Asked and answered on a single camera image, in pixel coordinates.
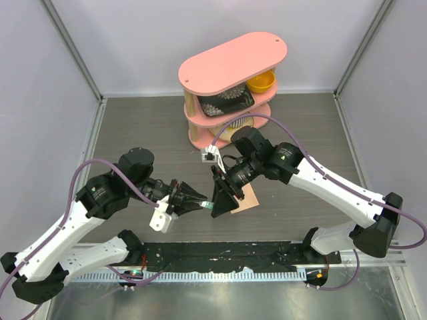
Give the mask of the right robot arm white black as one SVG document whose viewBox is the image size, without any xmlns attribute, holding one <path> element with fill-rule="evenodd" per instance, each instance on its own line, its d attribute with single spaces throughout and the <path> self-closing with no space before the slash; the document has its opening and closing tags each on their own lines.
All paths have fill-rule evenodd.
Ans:
<svg viewBox="0 0 427 320">
<path fill-rule="evenodd" d="M 301 247 L 308 263 L 347 249 L 359 249 L 376 258 L 386 256 L 400 220 L 393 210 L 401 208 L 401 196 L 383 196 L 363 189 L 305 157 L 291 143 L 272 145 L 253 127 L 237 130 L 231 141 L 241 154 L 235 165 L 225 169 L 211 166 L 213 218 L 237 209 L 245 198 L 244 186 L 264 176 L 305 190 L 351 218 L 346 224 L 308 231 Z"/>
</svg>

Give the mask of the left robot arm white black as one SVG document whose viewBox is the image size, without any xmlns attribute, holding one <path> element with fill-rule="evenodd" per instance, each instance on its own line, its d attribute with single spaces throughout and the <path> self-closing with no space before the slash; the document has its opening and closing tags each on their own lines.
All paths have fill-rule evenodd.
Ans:
<svg viewBox="0 0 427 320">
<path fill-rule="evenodd" d="M 80 253 L 71 252 L 93 229 L 127 208 L 130 199 L 154 208 L 149 226 L 162 233 L 180 215 L 203 209 L 207 197 L 187 183 L 173 179 L 165 184 L 150 177 L 154 159 L 147 149 L 130 149 L 117 163 L 102 160 L 110 170 L 88 180 L 78 192 L 69 188 L 64 214 L 28 248 L 1 257 L 1 265 L 9 275 L 7 282 L 17 298 L 40 305 L 71 280 L 94 269 L 141 262 L 143 243 L 130 230 Z"/>
</svg>

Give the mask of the pink envelope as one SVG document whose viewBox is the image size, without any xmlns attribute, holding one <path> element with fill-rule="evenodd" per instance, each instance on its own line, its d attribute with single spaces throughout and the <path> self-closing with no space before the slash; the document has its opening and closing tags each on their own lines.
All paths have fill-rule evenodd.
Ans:
<svg viewBox="0 0 427 320">
<path fill-rule="evenodd" d="M 244 192 L 244 199 L 238 201 L 238 208 L 231 211 L 231 214 L 236 214 L 254 207 L 257 207 L 260 203 L 256 194 L 252 188 L 252 185 L 248 183 L 247 185 L 242 187 L 242 191 Z"/>
</svg>

